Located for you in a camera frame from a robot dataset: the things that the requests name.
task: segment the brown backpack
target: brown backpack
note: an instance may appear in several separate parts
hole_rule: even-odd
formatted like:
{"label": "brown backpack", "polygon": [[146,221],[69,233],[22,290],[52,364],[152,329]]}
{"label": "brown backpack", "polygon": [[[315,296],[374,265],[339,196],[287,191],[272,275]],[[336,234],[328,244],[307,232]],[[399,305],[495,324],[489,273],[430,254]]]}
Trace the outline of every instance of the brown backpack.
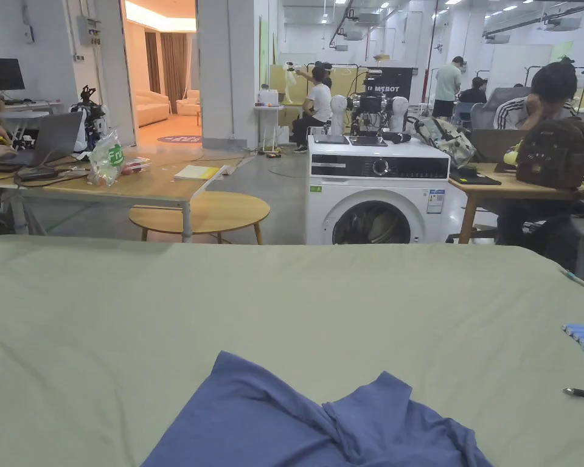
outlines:
{"label": "brown backpack", "polygon": [[545,120],[524,137],[517,155],[517,180],[557,189],[576,189],[584,180],[584,124]]}

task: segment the blue cloth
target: blue cloth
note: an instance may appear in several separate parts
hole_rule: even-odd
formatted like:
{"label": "blue cloth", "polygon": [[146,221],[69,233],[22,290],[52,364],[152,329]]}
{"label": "blue cloth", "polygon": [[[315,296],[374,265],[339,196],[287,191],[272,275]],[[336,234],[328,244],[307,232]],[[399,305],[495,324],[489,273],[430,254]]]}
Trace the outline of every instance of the blue cloth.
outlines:
{"label": "blue cloth", "polygon": [[474,432],[411,401],[389,373],[319,406],[221,352],[142,467],[490,466]]}

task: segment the washing machine control panel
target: washing machine control panel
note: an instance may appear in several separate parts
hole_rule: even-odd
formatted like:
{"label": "washing machine control panel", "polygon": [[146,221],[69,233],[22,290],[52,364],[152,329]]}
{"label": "washing machine control panel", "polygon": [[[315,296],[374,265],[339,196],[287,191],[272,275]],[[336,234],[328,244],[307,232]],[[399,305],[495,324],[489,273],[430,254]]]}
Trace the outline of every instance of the washing machine control panel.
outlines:
{"label": "washing machine control panel", "polygon": [[311,156],[311,174],[332,177],[446,180],[449,167],[447,157]]}

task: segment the ceiling light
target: ceiling light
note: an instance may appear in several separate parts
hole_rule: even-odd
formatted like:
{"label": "ceiling light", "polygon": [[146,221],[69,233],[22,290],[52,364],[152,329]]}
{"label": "ceiling light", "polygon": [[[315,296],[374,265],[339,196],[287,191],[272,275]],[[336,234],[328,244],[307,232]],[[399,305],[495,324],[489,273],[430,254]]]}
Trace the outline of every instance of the ceiling light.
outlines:
{"label": "ceiling light", "polygon": [[152,10],[126,2],[126,19],[162,32],[195,32],[195,18],[168,18]]}

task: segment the round wooden stool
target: round wooden stool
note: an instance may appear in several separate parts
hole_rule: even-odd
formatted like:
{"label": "round wooden stool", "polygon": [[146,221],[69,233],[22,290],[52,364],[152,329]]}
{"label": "round wooden stool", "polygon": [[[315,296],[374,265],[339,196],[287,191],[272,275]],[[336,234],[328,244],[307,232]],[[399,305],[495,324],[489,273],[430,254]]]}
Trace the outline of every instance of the round wooden stool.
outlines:
{"label": "round wooden stool", "polygon": [[[222,233],[254,226],[257,243],[262,244],[260,222],[270,213],[265,201],[241,193],[204,191],[190,203],[190,226],[193,234],[217,234],[219,243]],[[147,232],[182,234],[184,221],[181,209],[157,209],[135,206],[130,209],[130,220],[142,228],[141,240],[147,240]]]}

